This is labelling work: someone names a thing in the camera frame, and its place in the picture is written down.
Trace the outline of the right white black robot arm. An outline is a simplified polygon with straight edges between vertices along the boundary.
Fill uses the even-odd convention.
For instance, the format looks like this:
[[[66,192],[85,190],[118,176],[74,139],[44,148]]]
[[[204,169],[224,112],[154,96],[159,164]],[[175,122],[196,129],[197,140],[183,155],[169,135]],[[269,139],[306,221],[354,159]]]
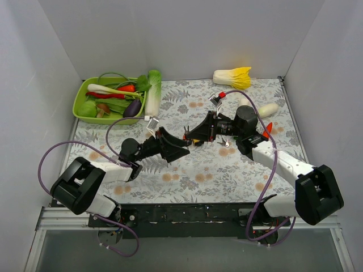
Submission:
[[[276,150],[266,133],[258,133],[257,124],[258,116],[251,106],[238,107],[234,119],[209,111],[201,124],[186,132],[185,138],[212,142],[217,135],[235,136],[241,154],[274,169],[295,189],[294,195],[262,200],[263,207],[257,210],[256,217],[263,225],[272,224],[279,216],[300,217],[316,225],[343,208],[344,200],[331,168],[315,167]]]

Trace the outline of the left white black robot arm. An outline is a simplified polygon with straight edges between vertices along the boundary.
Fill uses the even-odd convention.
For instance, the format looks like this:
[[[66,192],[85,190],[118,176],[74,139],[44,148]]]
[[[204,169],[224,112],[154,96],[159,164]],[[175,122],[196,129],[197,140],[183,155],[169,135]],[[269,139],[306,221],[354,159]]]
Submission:
[[[97,163],[83,157],[74,159],[53,184],[50,194],[76,215],[99,214],[107,226],[116,226],[121,214],[115,209],[115,201],[98,194],[101,184],[132,181],[142,170],[138,161],[159,154],[170,163],[188,155],[187,146],[188,141],[169,134],[163,127],[144,143],[128,138],[122,142],[117,163]]]

